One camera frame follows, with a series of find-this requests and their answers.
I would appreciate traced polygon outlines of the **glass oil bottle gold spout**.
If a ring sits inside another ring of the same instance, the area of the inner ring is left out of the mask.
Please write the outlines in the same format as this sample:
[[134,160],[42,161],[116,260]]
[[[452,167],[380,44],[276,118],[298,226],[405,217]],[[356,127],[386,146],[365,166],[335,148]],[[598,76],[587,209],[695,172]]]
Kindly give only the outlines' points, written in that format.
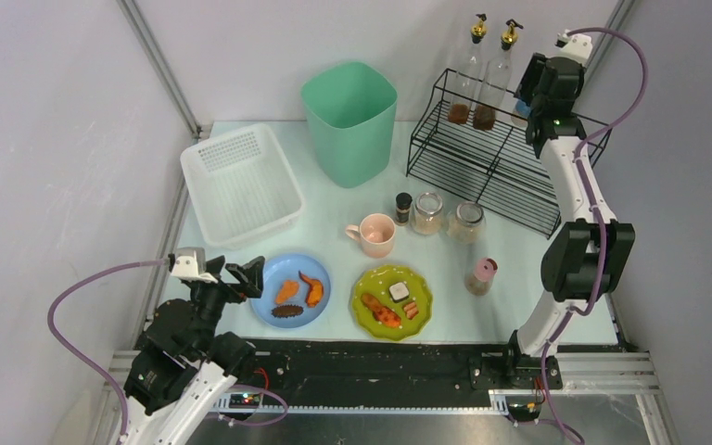
[[476,14],[476,17],[477,23],[470,30],[470,42],[455,59],[456,75],[450,88],[451,107],[447,117],[447,120],[454,124],[467,123],[483,66],[480,44],[487,34],[487,15],[480,13]]

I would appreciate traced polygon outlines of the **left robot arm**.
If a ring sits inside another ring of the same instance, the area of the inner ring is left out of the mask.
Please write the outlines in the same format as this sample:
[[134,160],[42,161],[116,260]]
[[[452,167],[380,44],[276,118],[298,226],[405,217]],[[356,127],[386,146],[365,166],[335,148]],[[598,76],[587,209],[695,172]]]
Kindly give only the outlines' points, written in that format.
[[186,443],[215,401],[253,370],[255,346],[216,329],[226,305],[261,297],[264,265],[262,256],[242,265],[207,260],[202,248],[170,254],[169,273],[190,294],[160,304],[137,339],[120,444]]

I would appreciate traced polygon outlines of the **clear bottle blue label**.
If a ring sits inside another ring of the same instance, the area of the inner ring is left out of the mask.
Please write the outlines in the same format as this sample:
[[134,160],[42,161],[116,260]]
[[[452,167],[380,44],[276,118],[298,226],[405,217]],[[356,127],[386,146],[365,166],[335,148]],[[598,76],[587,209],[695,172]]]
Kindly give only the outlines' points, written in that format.
[[524,102],[522,99],[517,99],[515,101],[514,109],[511,113],[511,120],[515,126],[520,128],[526,128],[528,126],[529,113],[529,104]]

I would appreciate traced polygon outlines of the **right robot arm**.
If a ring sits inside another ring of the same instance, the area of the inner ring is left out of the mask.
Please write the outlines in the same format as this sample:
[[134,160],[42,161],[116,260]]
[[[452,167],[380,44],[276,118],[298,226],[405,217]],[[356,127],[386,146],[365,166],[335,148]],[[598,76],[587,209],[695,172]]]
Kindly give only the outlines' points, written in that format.
[[511,384],[545,379],[547,363],[571,320],[589,315],[612,292],[635,241],[632,224],[619,222],[597,184],[589,136],[573,107],[585,68],[569,57],[535,54],[516,97],[530,107],[526,141],[552,181],[562,225],[540,263],[543,293],[504,349]]

